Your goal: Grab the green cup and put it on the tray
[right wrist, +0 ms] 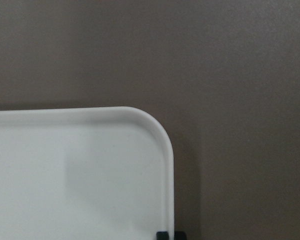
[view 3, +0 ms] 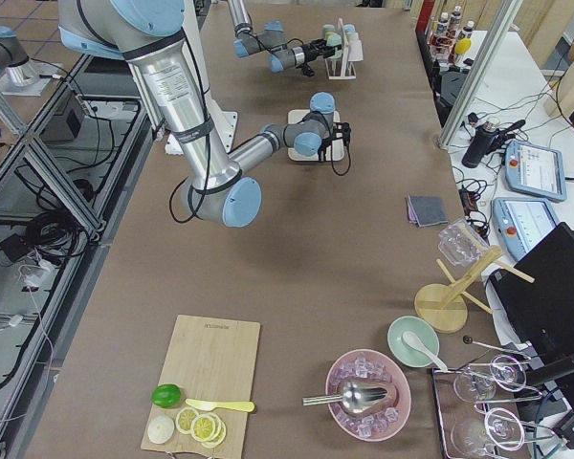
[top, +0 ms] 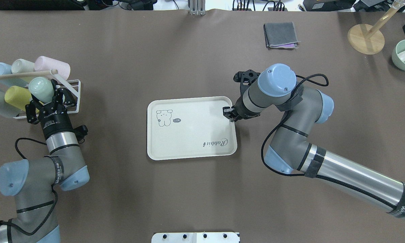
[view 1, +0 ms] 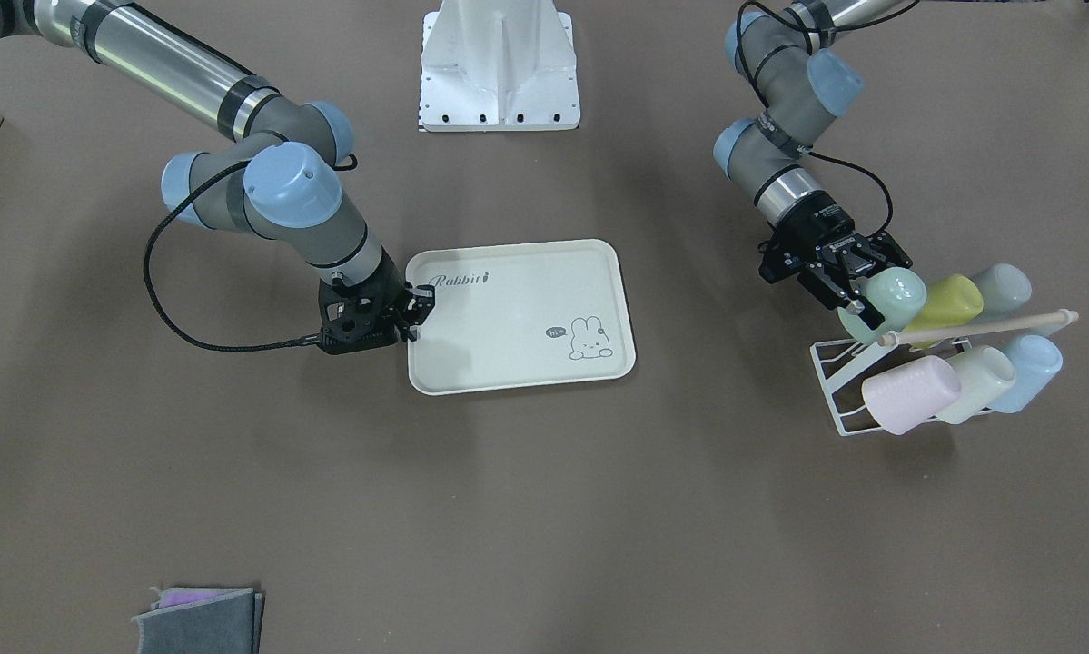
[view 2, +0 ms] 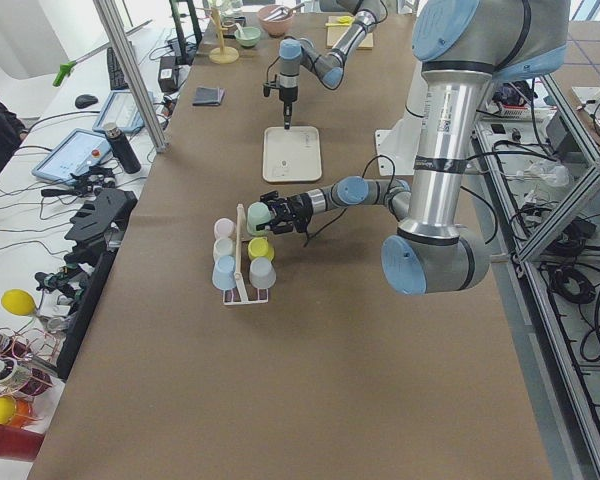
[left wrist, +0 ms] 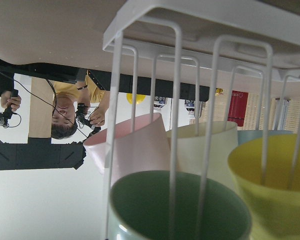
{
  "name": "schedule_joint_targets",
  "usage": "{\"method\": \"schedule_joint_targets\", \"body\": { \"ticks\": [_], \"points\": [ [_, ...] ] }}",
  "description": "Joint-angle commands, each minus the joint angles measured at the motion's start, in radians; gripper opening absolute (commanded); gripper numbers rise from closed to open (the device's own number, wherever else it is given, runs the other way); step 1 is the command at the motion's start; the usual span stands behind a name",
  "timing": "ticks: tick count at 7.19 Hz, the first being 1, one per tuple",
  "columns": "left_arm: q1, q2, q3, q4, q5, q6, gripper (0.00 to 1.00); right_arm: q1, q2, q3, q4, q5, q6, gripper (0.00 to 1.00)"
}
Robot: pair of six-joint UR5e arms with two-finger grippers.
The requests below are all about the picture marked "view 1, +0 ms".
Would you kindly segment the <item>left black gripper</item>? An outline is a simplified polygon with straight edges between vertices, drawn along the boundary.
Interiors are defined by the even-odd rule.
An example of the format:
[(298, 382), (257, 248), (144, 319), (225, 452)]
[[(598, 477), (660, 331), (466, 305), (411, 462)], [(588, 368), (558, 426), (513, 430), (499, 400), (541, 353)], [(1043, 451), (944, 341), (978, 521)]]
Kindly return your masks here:
[(771, 239), (806, 262), (794, 276), (827, 309), (839, 309), (847, 332), (879, 328), (879, 311), (861, 297), (853, 281), (876, 276), (890, 266), (911, 266), (908, 252), (886, 231), (859, 234), (851, 215), (829, 195), (809, 195), (795, 203), (780, 219)]

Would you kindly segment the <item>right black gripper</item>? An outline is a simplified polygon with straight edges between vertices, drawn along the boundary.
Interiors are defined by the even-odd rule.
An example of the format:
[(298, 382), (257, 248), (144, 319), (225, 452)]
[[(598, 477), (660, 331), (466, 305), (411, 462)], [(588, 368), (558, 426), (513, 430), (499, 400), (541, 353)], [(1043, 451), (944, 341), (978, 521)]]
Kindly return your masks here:
[(383, 255), (381, 266), (360, 284), (319, 282), (317, 303), (322, 318), (317, 347), (337, 355), (419, 340), (417, 328), (433, 311), (436, 299), (433, 285), (408, 284)]

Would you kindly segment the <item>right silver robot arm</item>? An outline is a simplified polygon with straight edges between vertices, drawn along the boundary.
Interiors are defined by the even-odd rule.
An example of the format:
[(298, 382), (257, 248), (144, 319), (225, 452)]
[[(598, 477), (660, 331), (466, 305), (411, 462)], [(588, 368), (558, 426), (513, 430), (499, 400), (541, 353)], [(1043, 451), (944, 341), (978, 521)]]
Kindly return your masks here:
[(233, 141), (225, 152), (167, 163), (163, 226), (180, 220), (285, 242), (298, 252), (320, 277), (322, 326), (285, 347), (369, 351), (417, 340), (435, 291), (404, 281), (338, 178), (354, 148), (341, 109), (294, 103), (137, 3), (0, 1), (0, 38), (12, 35), (83, 51)]

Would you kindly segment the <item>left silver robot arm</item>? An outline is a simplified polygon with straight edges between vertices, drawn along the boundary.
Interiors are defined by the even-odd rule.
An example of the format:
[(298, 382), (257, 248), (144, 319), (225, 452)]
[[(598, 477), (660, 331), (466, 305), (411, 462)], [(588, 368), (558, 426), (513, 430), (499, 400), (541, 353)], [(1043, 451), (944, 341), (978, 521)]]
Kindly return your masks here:
[(771, 229), (759, 273), (768, 284), (797, 277), (827, 309), (879, 328), (884, 314), (858, 287), (893, 266), (909, 268), (886, 227), (868, 235), (803, 165), (817, 138), (843, 116), (862, 79), (832, 51), (839, 35), (909, 11), (901, 1), (793, 1), (771, 11), (747, 1), (726, 36), (730, 63), (761, 103), (759, 116), (719, 136), (715, 163)]

